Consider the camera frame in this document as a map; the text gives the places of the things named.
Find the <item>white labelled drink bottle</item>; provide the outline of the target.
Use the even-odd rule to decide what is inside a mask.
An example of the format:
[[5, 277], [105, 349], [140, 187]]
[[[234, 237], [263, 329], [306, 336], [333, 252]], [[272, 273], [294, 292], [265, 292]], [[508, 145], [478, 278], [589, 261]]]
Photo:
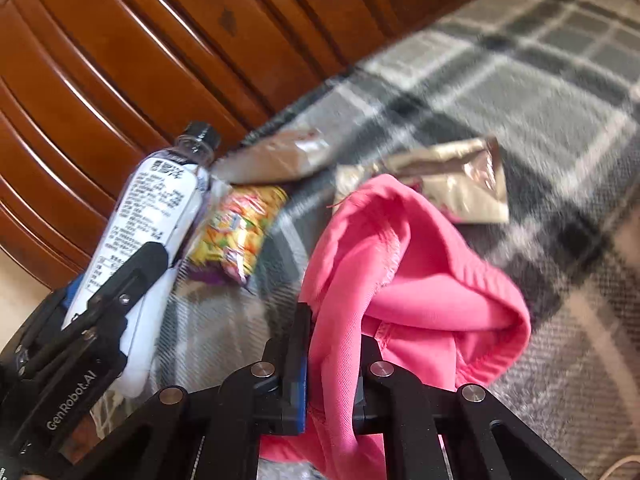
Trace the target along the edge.
[[163, 274], [139, 300], [130, 301], [127, 327], [119, 350], [127, 364], [113, 389], [128, 399], [140, 396], [149, 377], [155, 341], [160, 334], [167, 297], [176, 271], [171, 267], [190, 227], [209, 199], [209, 167], [220, 135], [206, 122], [190, 122], [170, 148], [140, 162], [120, 194], [98, 248], [89, 263], [65, 326], [88, 307], [89, 299], [146, 243], [167, 252]]

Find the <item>pink garment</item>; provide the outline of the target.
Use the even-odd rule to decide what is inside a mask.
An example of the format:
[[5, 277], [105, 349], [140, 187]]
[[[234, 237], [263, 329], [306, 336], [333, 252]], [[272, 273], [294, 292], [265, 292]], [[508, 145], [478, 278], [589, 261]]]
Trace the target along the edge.
[[382, 440], [352, 429], [363, 337], [424, 384], [454, 390], [493, 382], [532, 333], [510, 278], [469, 248], [424, 196], [388, 174], [337, 209], [299, 298], [314, 318], [306, 429], [263, 438], [260, 455], [310, 463], [331, 479], [385, 477]]

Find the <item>colourful snack bag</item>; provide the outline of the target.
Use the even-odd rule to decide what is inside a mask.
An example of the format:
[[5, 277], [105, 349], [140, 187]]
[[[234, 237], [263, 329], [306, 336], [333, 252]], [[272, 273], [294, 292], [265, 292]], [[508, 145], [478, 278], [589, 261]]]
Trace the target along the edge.
[[209, 285], [234, 281], [245, 286], [287, 201], [288, 191], [282, 186], [234, 186], [206, 214], [186, 255], [186, 277]]

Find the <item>silver foil pouch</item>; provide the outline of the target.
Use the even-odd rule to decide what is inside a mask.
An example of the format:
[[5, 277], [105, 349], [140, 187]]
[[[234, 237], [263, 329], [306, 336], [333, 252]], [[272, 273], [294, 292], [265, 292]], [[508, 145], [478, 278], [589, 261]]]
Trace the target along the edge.
[[338, 166], [334, 203], [380, 174], [390, 174], [423, 195], [451, 222], [509, 221], [506, 174], [493, 136], [414, 148], [365, 165]]

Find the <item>clear snack packet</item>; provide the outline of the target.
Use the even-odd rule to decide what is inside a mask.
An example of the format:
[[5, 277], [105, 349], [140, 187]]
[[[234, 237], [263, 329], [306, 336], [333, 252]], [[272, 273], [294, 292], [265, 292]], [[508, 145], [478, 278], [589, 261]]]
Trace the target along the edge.
[[217, 160], [212, 175], [235, 185], [294, 182], [325, 167], [333, 155], [321, 131], [285, 130]]

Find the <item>brown wooden headboard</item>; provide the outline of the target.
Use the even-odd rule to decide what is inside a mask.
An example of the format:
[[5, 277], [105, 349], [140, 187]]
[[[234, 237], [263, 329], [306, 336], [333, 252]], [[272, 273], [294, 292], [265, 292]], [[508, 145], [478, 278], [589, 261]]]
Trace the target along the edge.
[[57, 288], [131, 170], [194, 120], [232, 148], [469, 0], [1, 0], [1, 246]]

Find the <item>grey plaid blanket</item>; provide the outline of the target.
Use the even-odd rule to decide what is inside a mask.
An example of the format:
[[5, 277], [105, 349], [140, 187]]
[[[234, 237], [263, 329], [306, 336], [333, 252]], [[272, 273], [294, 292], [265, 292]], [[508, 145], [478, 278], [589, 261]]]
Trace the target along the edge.
[[637, 0], [474, 0], [252, 133], [316, 129], [333, 167], [492, 136], [509, 219], [461, 234], [533, 339], [492, 387], [585, 477], [639, 448]]

